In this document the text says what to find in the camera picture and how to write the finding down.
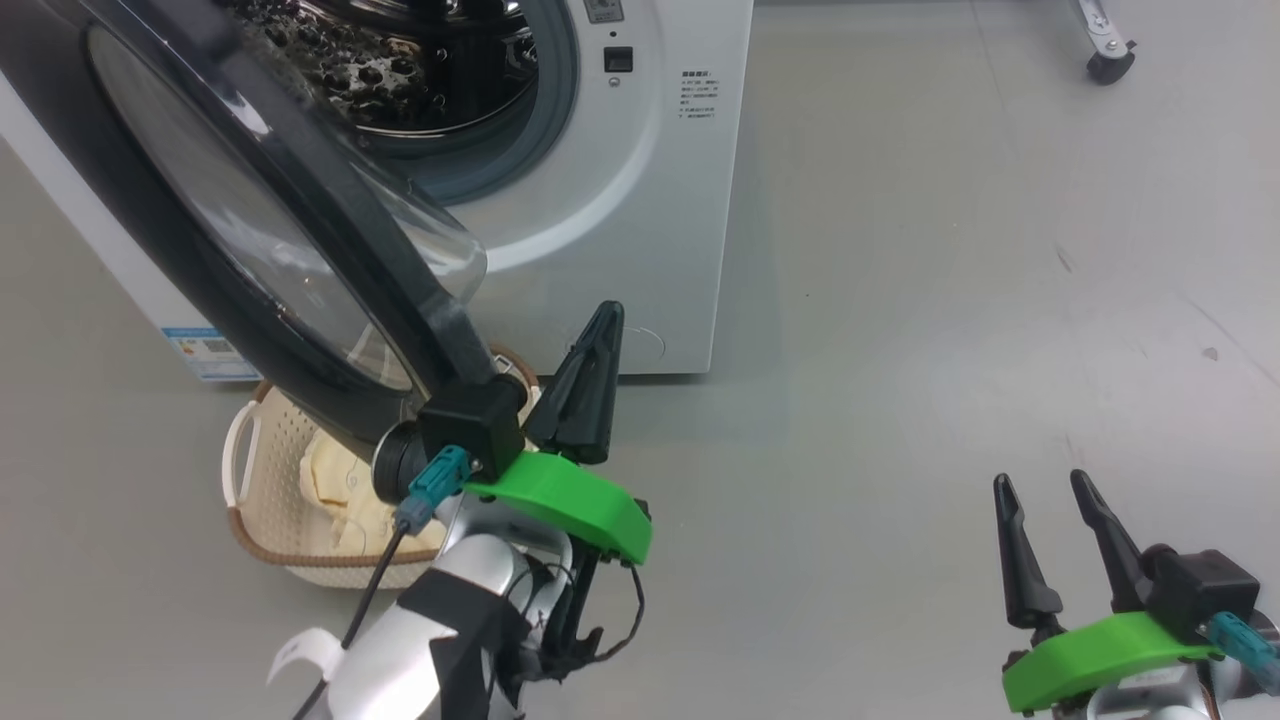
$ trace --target basket handle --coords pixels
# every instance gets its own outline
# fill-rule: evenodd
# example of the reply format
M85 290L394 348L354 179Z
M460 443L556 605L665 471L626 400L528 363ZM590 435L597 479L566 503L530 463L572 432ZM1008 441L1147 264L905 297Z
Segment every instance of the basket handle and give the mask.
M232 427L227 429L227 439L223 442L223 500L227 507L236 507L248 497L248 483L252 478L250 469L253 466L253 456L257 455L257 438L261 434L261 420L257 418L260 404L250 400L248 405L241 407L232 420ZM248 454L244 456L244 468L241 470L239 491L236 489L236 460L239 457L241 442L244 439L244 425L253 421L253 432L248 439Z

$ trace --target teal connector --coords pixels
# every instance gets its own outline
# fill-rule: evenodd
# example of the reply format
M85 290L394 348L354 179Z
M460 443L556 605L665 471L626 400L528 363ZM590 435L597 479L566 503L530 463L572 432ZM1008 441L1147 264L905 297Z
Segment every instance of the teal connector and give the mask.
M396 524L416 536L431 521L431 514L471 479L471 457L456 445L445 446L408 484L408 497L396 507Z
M1267 694L1280 696L1280 655L1248 623L1231 612L1219 612L1210 620L1207 635L1228 657L1239 660Z

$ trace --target metal stand leg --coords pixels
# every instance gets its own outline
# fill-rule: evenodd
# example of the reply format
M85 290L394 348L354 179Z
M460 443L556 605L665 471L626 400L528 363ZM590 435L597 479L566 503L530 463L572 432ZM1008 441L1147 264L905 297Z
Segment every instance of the metal stand leg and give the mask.
M1111 85L1119 81L1133 67L1133 41L1125 41L1120 31L1102 9L1102 0L1075 0L1080 5L1084 28L1097 49L1085 64L1089 77L1098 85Z

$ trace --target beige basket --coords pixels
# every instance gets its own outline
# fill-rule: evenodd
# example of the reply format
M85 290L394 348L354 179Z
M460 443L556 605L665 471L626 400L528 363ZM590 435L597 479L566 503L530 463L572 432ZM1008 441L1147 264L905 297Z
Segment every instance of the beige basket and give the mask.
M539 395L538 379L511 354L499 356L503 369L530 387L530 402ZM262 383L232 420L223 445L223 497L232 534L250 555L280 565L294 575L330 588L364 588L379 556L310 555L308 539L328 533L330 519L302 497L298 462L317 427L289 398ZM237 459L244 457L237 484ZM398 553L379 587L406 588L426 571L435 551Z

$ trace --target green plastic part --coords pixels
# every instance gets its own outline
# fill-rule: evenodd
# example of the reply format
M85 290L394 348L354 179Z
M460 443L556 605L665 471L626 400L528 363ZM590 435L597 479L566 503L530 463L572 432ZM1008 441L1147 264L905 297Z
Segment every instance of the green plastic part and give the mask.
M1129 675L1215 652L1178 642L1146 612L1121 612L1036 646L1005 671L1005 698L1014 712L1048 710Z
M644 565L653 523L627 491L545 452L522 452L494 484L467 483L467 492L497 497L622 560Z

